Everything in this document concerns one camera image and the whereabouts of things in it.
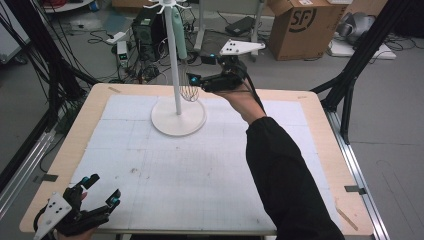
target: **hand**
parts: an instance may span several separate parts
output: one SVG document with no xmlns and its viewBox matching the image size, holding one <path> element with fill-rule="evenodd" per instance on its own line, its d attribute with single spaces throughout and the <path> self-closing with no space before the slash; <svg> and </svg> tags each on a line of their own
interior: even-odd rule
<svg viewBox="0 0 424 240">
<path fill-rule="evenodd" d="M 265 117 L 266 114 L 256 102 L 249 88 L 251 89 L 248 81 L 244 81 L 233 91 L 214 92 L 214 94 L 225 98 L 234 110 L 240 113 L 243 120 L 250 125 L 256 119 Z"/>
<path fill-rule="evenodd" d="M 87 193 L 83 193 L 81 195 L 81 201 L 84 200 L 84 198 L 87 197 Z M 96 231 L 96 228 L 92 228 L 90 230 L 87 230 L 79 235 L 75 235 L 75 236 L 65 236 L 63 234 L 61 234 L 59 231 L 57 232 L 57 238 L 58 240 L 90 240 L 91 236 L 94 234 L 94 231 Z"/>
</svg>

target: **round base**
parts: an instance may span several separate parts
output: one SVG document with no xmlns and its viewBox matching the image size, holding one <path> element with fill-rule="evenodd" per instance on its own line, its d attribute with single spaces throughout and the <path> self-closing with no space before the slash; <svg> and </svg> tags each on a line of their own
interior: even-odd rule
<svg viewBox="0 0 424 240">
<path fill-rule="evenodd" d="M 173 97 L 160 98 L 152 110 L 153 125 L 170 136 L 186 136 L 199 130 L 206 121 L 203 104 L 181 101 L 181 115 L 177 115 Z"/>
</svg>

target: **robotic hand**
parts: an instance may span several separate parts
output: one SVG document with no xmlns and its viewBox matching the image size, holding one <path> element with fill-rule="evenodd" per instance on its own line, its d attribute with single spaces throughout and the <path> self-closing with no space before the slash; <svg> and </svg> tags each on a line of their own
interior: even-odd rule
<svg viewBox="0 0 424 240">
<path fill-rule="evenodd" d="M 200 87 L 205 92 L 234 90 L 243 83 L 244 79 L 248 78 L 250 81 L 246 71 L 247 67 L 238 59 L 238 55 L 264 47 L 263 43 L 241 42 L 230 39 L 221 49 L 221 57 L 217 58 L 217 62 L 222 68 L 221 73 L 204 78 L 200 75 L 187 73 L 189 83 L 192 86 Z"/>
<path fill-rule="evenodd" d="M 81 234 L 109 221 L 109 215 L 120 203 L 121 192 L 117 189 L 105 202 L 106 205 L 92 211 L 81 211 L 83 188 L 89 189 L 97 180 L 97 174 L 90 178 L 84 177 L 72 188 L 66 188 L 63 197 L 54 192 L 48 204 L 40 210 L 34 220 L 36 231 L 34 240 L 54 239 L 52 229 L 56 228 L 65 236 Z M 44 213 L 43 221 L 38 227 L 37 222 Z"/>
</svg>

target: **gray floor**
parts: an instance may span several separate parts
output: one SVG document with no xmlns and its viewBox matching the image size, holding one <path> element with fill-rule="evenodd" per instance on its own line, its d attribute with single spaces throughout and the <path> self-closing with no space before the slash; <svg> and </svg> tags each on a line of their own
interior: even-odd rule
<svg viewBox="0 0 424 240">
<path fill-rule="evenodd" d="M 124 15 L 128 18 L 120 18 L 122 30 L 134 16 Z M 121 15 L 107 8 L 96 16 L 105 24 L 110 16 Z M 209 17 L 209 26 L 223 24 L 214 14 Z M 272 20 L 264 20 L 261 29 L 270 30 L 271 23 Z M 115 57 L 109 46 L 88 44 L 90 35 L 87 33 L 68 37 L 75 56 L 92 75 L 102 77 L 114 73 Z M 216 52 L 225 41 L 223 35 L 208 34 L 203 51 Z M 424 46 L 423 40 L 416 41 Z M 414 48 L 396 52 L 395 60 L 377 60 L 368 65 L 356 84 L 353 99 L 351 145 L 389 235 L 395 240 L 424 239 L 423 51 Z M 277 62 L 267 49 L 260 51 L 255 63 L 248 57 L 244 59 L 257 88 L 285 90 L 312 89 L 335 77 L 348 62 L 347 58 L 328 55 L 317 61 Z M 219 69 L 202 65 L 193 67 L 192 71 L 207 75 Z M 160 77 L 156 84 L 166 84 L 165 78 Z M 46 98 L 31 65 L 8 65 L 0 69 L 0 105 L 0 169 L 3 169 L 47 109 Z M 54 155 L 55 151 L 46 158 L 43 167 L 48 167 Z M 19 231 L 19 222 L 39 186 L 32 180 L 41 174 L 39 169 L 35 170 L 1 220 L 2 239 L 32 239 L 32 234 Z M 114 239 L 114 236 L 97 235 L 95 239 Z"/>
</svg>

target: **black sleeve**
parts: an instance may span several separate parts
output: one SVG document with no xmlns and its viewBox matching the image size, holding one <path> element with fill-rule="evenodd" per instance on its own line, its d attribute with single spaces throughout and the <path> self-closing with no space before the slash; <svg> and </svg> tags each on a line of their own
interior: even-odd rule
<svg viewBox="0 0 424 240">
<path fill-rule="evenodd" d="M 331 220 L 301 152 L 270 117 L 253 122 L 246 158 L 277 239 L 344 239 Z"/>
</svg>

